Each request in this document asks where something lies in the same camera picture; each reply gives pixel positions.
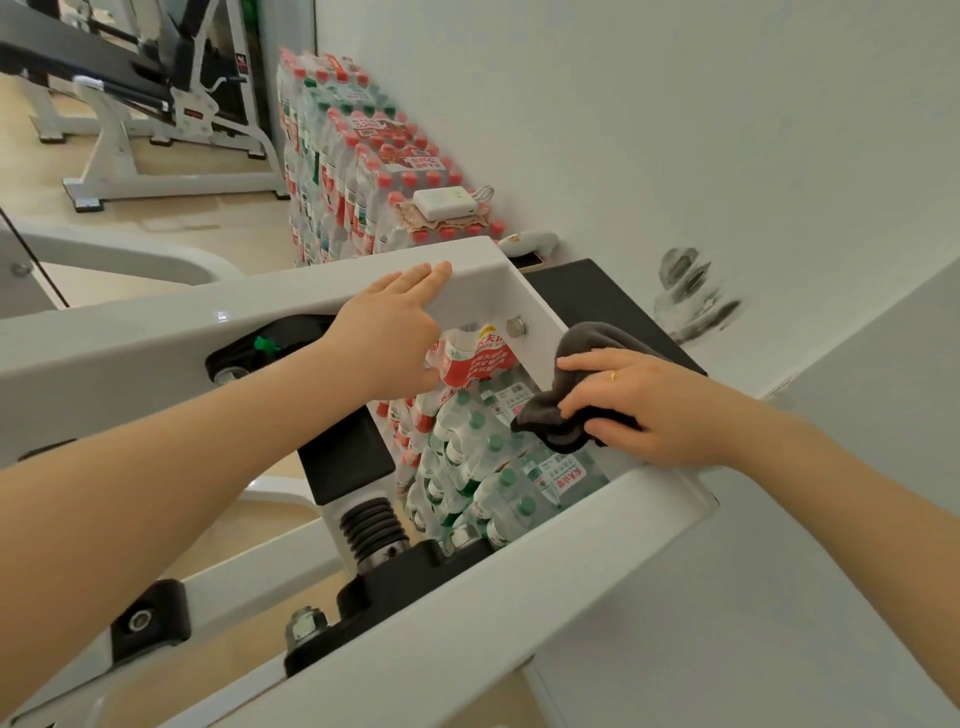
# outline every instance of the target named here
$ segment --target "floor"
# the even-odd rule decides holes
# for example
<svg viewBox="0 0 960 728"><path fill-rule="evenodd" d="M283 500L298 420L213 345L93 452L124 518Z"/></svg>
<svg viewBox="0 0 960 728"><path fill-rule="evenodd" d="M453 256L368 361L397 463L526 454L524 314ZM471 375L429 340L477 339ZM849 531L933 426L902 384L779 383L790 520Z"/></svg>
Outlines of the floor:
<svg viewBox="0 0 960 728"><path fill-rule="evenodd" d="M82 105L64 109L83 112ZM100 213L78 215L60 186L78 175L92 138L66 144L40 144L29 108L16 82L0 76L0 205L14 222L34 218L50 223L104 227L149 234L155 239L192 245L221 255L248 275L292 267L286 203L270 194L170 198L107 203ZM137 161L154 174L190 171L244 171L258 162L227 150L175 144L171 149L134 142ZM135 296L165 294L180 285L62 266L48 271L71 305L90 305ZM295 455L269 474L302 477ZM170 569L183 578L229 556L263 543L313 518L296 506L238 501ZM117 693L101 722L103 728L153 728L197 700L215 692L283 651L283 628L304 603L336 614L335 595L346 578L339 574L284 604L239 625L219 639L182 649L176 661L144 675ZM545 728L526 682L519 673L505 677L448 723L448 728Z"/></svg>

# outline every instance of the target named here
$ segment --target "bolt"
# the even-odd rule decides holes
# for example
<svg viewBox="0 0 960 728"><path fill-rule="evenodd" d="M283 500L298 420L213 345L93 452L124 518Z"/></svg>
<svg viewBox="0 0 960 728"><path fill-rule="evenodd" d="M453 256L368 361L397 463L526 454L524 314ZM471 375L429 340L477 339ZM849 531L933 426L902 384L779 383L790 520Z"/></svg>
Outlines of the bolt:
<svg viewBox="0 0 960 728"><path fill-rule="evenodd" d="M133 613L130 621L127 622L127 628L131 632L142 632L154 619L154 613L149 609L141 609Z"/></svg>
<svg viewBox="0 0 960 728"><path fill-rule="evenodd" d="M515 316L512 319L507 320L507 335L513 339L518 339L520 336L525 336L527 333L527 325L519 316Z"/></svg>
<svg viewBox="0 0 960 728"><path fill-rule="evenodd" d="M222 387L224 384L230 384L232 381L246 376L249 373L250 372L243 367L226 367L213 375L213 383L218 387Z"/></svg>
<svg viewBox="0 0 960 728"><path fill-rule="evenodd" d="M16 279L25 279L34 271L34 263L28 261L26 263L12 263L10 266L11 275Z"/></svg>
<svg viewBox="0 0 960 728"><path fill-rule="evenodd" d="M309 606L298 609L287 622L287 649L292 650L297 645L316 637L326 627L326 616L319 609Z"/></svg>

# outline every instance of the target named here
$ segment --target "left hand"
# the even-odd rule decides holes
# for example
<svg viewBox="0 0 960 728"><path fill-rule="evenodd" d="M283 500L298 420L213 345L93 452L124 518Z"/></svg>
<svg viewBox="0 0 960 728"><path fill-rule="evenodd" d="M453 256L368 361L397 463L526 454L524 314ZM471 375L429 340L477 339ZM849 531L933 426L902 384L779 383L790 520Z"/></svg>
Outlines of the left hand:
<svg viewBox="0 0 960 728"><path fill-rule="evenodd" d="M446 261L432 269L421 263L375 281L340 309L319 343L362 377L366 401L399 400L437 386L440 374L427 368L425 359L441 331L423 307L451 273Z"/></svg>

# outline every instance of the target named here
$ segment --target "white wall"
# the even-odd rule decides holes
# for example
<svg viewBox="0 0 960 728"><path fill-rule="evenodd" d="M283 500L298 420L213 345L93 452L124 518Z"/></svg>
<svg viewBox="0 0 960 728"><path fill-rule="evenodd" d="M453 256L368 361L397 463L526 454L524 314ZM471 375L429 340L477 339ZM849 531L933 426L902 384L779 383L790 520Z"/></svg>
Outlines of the white wall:
<svg viewBox="0 0 960 728"><path fill-rule="evenodd" d="M960 253L955 0L318 0L511 229L650 308L692 245L748 297L691 353L754 394Z"/></svg>
<svg viewBox="0 0 960 728"><path fill-rule="evenodd" d="M493 184L511 230L552 228L648 311L667 249L726 267L749 307L690 351L752 394L960 254L954 0L318 0L317 16L320 48ZM960 512L950 275L789 396ZM719 512L539 656L568 728L956 722L769 498L729 473L708 485Z"/></svg>
<svg viewBox="0 0 960 728"><path fill-rule="evenodd" d="M960 263L790 386L792 408L960 515ZM866 600L737 473L720 509L536 662L566 728L912 726L960 719Z"/></svg>

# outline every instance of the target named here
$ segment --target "red label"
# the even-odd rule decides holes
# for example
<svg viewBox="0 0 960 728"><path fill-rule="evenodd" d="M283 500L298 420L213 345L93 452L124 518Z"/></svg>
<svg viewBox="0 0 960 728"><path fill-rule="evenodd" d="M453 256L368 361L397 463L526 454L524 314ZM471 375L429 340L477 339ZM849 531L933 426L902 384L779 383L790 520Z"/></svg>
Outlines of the red label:
<svg viewBox="0 0 960 728"><path fill-rule="evenodd" d="M485 329L477 343L476 351L469 359L451 359L444 351L441 364L441 376L444 383L451 387L466 387L473 379L487 379L497 369L510 369L516 366L516 355L499 334L491 328Z"/></svg>

